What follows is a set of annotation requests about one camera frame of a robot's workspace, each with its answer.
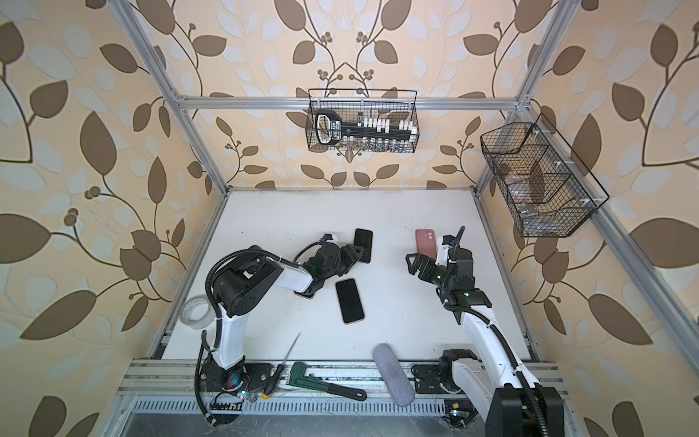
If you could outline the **blue phone black screen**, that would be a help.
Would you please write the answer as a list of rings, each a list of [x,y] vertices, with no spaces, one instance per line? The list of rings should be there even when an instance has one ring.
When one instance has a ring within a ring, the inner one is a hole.
[[[360,262],[369,264],[371,262],[373,244],[373,232],[368,229],[356,229],[354,234],[354,245],[363,249]]]

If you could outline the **pink phone case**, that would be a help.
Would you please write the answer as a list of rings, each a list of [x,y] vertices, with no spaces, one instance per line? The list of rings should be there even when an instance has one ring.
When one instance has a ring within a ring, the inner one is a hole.
[[[418,253],[432,259],[437,259],[438,248],[433,229],[416,229],[416,248]]]

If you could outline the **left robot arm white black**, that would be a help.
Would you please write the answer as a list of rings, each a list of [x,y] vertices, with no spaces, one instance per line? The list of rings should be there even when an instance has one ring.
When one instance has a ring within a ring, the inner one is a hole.
[[[214,338],[200,333],[200,351],[194,376],[194,393],[198,409],[209,425],[217,427],[230,420],[213,411],[214,400],[205,402],[205,387],[217,394],[239,395],[249,389],[251,378],[245,367],[244,336],[248,316],[274,288],[293,291],[311,299],[326,280],[341,277],[360,261],[364,248],[340,246],[329,234],[300,252],[316,253],[299,264],[257,245],[234,251],[216,262],[205,278],[205,298],[213,309]]]

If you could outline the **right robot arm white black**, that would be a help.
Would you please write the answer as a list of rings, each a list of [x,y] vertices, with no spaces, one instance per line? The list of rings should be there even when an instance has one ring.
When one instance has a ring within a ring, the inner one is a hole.
[[[474,346],[442,353],[441,386],[466,395],[487,436],[563,436],[562,397],[542,385],[506,339],[493,304],[476,286],[473,253],[460,246],[461,238],[443,237],[435,258],[405,257],[409,274],[436,287],[442,306]]]

